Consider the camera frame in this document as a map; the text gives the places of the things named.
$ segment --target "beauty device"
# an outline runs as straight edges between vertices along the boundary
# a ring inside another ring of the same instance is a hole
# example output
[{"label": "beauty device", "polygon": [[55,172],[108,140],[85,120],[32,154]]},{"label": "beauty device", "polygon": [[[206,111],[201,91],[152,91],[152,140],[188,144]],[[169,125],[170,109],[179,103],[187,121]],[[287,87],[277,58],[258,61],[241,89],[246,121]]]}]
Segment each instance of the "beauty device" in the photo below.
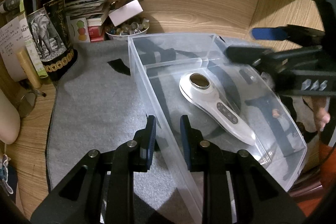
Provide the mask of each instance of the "beauty device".
[{"label": "beauty device", "polygon": [[202,74],[183,75],[179,83],[183,96],[192,104],[213,117],[238,140],[255,144],[255,133],[249,125],[219,98],[218,90]]}]

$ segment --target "small white box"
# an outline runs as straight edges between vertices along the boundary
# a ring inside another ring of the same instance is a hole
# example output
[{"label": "small white box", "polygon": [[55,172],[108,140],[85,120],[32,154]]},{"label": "small white box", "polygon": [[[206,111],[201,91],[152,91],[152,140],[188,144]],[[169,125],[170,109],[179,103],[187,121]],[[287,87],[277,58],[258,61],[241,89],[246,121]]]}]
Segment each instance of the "small white box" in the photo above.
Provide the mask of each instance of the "small white box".
[{"label": "small white box", "polygon": [[138,0],[133,0],[130,3],[125,4],[117,10],[113,10],[109,13],[109,17],[114,24],[118,26],[125,22],[127,19],[140,14],[143,11]]}]

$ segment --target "stack of papers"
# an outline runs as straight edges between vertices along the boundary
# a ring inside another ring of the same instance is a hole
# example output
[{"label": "stack of papers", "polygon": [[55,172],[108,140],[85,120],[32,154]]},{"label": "stack of papers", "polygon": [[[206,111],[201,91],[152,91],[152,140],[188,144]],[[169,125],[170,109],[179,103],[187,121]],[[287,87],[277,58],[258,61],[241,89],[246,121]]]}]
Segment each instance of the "stack of papers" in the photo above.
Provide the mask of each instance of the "stack of papers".
[{"label": "stack of papers", "polygon": [[100,26],[108,17],[111,0],[75,0],[65,4],[71,20],[86,18],[88,26]]}]

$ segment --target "wine bottle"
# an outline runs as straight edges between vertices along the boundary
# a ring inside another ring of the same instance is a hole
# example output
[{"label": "wine bottle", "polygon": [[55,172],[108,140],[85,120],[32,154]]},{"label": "wine bottle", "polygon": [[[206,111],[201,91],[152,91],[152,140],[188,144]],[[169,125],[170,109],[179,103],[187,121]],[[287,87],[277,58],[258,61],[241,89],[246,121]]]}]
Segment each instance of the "wine bottle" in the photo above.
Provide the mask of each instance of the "wine bottle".
[{"label": "wine bottle", "polygon": [[75,62],[69,40],[64,0],[24,0],[27,23],[36,50],[52,81],[58,81]]}]

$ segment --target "white bowl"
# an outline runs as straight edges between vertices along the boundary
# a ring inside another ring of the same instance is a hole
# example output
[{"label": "white bowl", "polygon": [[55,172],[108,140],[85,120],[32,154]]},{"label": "white bowl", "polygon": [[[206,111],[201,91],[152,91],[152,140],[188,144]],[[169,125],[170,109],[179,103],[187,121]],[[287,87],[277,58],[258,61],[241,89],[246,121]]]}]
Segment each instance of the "white bowl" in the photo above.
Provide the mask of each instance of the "white bowl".
[{"label": "white bowl", "polygon": [[115,34],[109,34],[108,32],[105,32],[105,33],[108,35],[109,40],[127,41],[129,37],[137,37],[138,35],[146,34],[148,29],[149,29],[149,27],[146,30],[143,30],[140,33],[129,34],[129,35],[115,35]]}]

